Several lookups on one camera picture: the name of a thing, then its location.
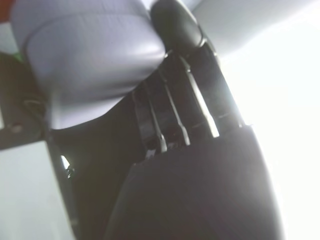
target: metal rod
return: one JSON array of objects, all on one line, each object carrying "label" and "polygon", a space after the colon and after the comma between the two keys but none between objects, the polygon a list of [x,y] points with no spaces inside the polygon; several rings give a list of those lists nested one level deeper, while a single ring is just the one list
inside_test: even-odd
[{"label": "metal rod", "polygon": [[147,94],[155,134],[156,134],[158,141],[160,143],[160,151],[161,151],[161,153],[165,153],[166,151],[168,151],[167,142],[166,142],[164,135],[161,133],[161,129],[160,129],[160,126],[159,126],[159,123],[157,120],[156,112],[155,112],[154,106],[152,105],[151,100],[150,100],[150,93],[149,93],[146,81],[143,82],[143,86],[144,86],[144,90]]},{"label": "metal rod", "polygon": [[176,119],[176,122],[178,123],[179,127],[180,127],[180,130],[182,132],[182,136],[183,136],[183,140],[184,140],[184,144],[186,146],[189,146],[190,145],[190,138],[189,138],[189,135],[188,135],[188,132],[187,132],[187,129],[185,128],[185,126],[183,125],[182,121],[181,121],[181,118],[179,116],[179,113],[178,113],[178,110],[176,108],[176,105],[175,105],[175,102],[174,102],[174,99],[172,98],[172,95],[171,95],[171,92],[169,90],[169,87],[167,85],[167,80],[166,78],[163,76],[162,72],[159,70],[159,74],[160,74],[160,77],[163,81],[163,84],[164,84],[164,88],[165,88],[165,91],[166,91],[166,94],[169,98],[169,101],[170,101],[170,104],[171,104],[171,107],[172,107],[172,110],[173,110],[173,113],[174,113],[174,116],[175,116],[175,119]]},{"label": "metal rod", "polygon": [[189,83],[191,85],[191,88],[193,90],[193,93],[194,93],[194,96],[200,106],[200,109],[202,111],[202,114],[204,116],[204,118],[206,119],[207,121],[207,124],[209,126],[209,129],[211,131],[211,134],[214,138],[217,138],[220,136],[219,134],[219,131],[217,129],[217,126],[216,126],[216,123],[215,123],[215,120],[214,118],[212,117],[212,115],[210,114],[209,112],[209,109],[208,109],[208,106],[205,102],[205,99],[204,97],[202,96],[202,93],[198,87],[198,84],[193,76],[193,74],[191,73],[190,71],[190,66],[189,64],[186,62],[186,60],[180,56],[180,59],[185,67],[185,73],[188,77],[188,80],[189,80]]}]

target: bright white background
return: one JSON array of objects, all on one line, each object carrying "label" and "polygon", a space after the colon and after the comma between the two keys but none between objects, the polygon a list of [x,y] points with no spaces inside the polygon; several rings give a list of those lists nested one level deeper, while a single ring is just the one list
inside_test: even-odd
[{"label": "bright white background", "polygon": [[320,240],[320,2],[221,59],[253,124],[287,240]]}]

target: orange object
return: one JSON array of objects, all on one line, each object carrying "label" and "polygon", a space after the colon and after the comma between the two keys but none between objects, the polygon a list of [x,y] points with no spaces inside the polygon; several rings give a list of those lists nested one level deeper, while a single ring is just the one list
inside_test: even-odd
[{"label": "orange object", "polygon": [[10,9],[15,0],[0,0],[0,23],[9,21]]}]

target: red object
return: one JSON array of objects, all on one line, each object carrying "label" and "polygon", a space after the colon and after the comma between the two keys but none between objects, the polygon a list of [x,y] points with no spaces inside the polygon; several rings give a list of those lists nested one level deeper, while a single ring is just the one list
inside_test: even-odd
[{"label": "red object", "polygon": [[0,0],[0,23],[9,21],[10,9],[15,0]]}]

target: gray cushion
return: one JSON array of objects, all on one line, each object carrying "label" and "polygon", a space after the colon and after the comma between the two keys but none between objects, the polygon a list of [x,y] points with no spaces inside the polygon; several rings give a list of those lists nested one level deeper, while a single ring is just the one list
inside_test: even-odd
[{"label": "gray cushion", "polygon": [[[20,1],[17,0],[15,8],[22,6]],[[24,46],[38,83],[48,97],[53,129],[72,127],[102,116],[164,59],[164,45],[139,0],[73,0],[82,3],[81,7],[75,6],[76,10],[68,5],[70,0],[43,2],[55,6],[49,9],[41,4],[52,20],[41,27],[28,25],[25,21],[34,18],[24,13],[28,17],[24,21],[17,17],[13,31],[16,38],[20,33],[28,36],[26,43],[20,39],[20,46]],[[91,12],[79,13],[90,9],[89,2]],[[95,12],[99,11],[99,3],[105,6],[105,13]],[[58,9],[64,5],[67,8],[62,14]],[[50,17],[46,18],[42,12],[40,19],[45,22]]]}]

